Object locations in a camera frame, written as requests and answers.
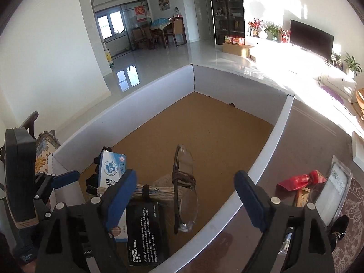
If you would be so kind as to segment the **blue white medicine box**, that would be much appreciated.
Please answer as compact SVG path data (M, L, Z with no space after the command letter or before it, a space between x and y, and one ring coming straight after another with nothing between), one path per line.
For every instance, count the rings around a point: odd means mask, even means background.
M126 156L124 154L111 152L109 148L102 150L97 170L97 196L101 197L108 187L116 185L125 171ZM126 210L124 210L118 225L111 232L117 242L128 241Z

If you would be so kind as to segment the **black beaded fabric bundle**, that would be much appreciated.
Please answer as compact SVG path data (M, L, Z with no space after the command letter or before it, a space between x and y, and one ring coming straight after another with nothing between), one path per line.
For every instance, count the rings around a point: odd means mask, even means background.
M349 218L347 215L342 215L341 217L337 218L333 223L328 233L331 251L334 251L337 243L345 237L348 225Z

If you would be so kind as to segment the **floral cushion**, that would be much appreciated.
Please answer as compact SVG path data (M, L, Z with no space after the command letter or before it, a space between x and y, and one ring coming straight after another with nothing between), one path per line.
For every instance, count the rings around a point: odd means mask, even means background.
M48 174L48 157L61 146L54 129L42 132L36 139L35 174Z

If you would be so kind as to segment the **clear plastic wrapped book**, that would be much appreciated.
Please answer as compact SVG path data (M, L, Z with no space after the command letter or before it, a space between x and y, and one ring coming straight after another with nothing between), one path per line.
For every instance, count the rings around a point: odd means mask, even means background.
M329 227L339 217L352 181L352 171L334 155L324 186L314 204L324 225Z

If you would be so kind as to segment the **black odor removing bar box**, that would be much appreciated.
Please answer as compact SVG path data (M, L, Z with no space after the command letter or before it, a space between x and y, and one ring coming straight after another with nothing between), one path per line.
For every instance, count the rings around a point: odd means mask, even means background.
M157 202L134 200L126 208L128 262L130 266L152 266L169 257L165 214Z

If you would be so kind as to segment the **red foil packet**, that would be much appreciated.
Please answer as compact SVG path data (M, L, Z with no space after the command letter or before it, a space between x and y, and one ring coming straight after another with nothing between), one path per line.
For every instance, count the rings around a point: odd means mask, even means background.
M301 190L308 185L322 184L326 182L327 179L318 170L313 170L308 174L301 174L283 180L277 183L277 185L289 192L292 192L295 190Z

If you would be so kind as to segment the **white flat box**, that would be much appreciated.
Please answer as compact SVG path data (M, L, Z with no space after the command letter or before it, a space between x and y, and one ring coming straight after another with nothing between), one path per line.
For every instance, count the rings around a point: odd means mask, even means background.
M363 163L363 138L359 136L355 131L352 133L352 154L355 162Z

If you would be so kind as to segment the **white cardboard storage box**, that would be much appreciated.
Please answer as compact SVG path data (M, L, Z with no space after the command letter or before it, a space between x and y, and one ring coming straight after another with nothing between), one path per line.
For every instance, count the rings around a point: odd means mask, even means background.
M139 89L80 128L49 157L55 174L89 168L102 147L126 156L146 184L171 176L177 145L194 159L199 204L190 233L174 234L170 257L155 272L177 272L221 234L241 208L233 177L257 182L286 126L290 93L245 75L187 65Z

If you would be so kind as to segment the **orange lounge chair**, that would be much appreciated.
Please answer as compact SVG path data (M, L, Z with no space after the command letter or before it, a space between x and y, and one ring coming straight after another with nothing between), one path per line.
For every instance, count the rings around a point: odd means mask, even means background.
M361 111L361 117L364 115L364 89L358 89L355 93L356 101L358 102L358 105L360 107Z

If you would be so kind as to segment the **wooden dining table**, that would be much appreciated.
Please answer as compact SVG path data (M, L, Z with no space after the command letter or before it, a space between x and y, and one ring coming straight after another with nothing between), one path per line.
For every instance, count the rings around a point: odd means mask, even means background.
M155 44L155 39L161 38L164 48L168 48L169 37L173 38L176 47L186 44L185 25L182 17L173 17L166 23L142 27L142 32L148 40L152 40Z

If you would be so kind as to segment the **green potted plant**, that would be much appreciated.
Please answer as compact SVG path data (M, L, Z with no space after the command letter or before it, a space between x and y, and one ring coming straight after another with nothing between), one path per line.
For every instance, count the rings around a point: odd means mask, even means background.
M346 66L346 73L351 78L359 76L359 74L362 72L361 65L355 60L354 56L351 56L347 52L345 52L344 63Z

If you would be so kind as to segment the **brown cardboard box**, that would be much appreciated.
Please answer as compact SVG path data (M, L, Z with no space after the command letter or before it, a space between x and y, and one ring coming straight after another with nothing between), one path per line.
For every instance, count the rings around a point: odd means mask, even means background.
M239 46L234 44L223 43L223 52L245 58L250 57L251 48L252 46L245 44Z

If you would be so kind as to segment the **red flower arrangement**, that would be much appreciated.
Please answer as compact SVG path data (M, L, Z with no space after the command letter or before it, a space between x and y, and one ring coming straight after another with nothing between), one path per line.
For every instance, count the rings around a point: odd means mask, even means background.
M253 21L247 22L249 26L250 34L254 37L258 37L260 31L262 31L262 21L259 18L254 18Z

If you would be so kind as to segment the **dark glass display cabinet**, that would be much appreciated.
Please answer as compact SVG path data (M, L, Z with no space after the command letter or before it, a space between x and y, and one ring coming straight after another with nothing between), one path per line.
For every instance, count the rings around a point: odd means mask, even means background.
M222 45L225 36L245 37L243 0L211 0L215 43Z

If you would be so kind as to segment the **framed wall painting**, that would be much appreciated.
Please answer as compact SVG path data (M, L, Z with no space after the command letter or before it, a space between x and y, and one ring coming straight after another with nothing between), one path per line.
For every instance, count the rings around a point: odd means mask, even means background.
M160 11L168 10L170 8L169 0L158 0Z

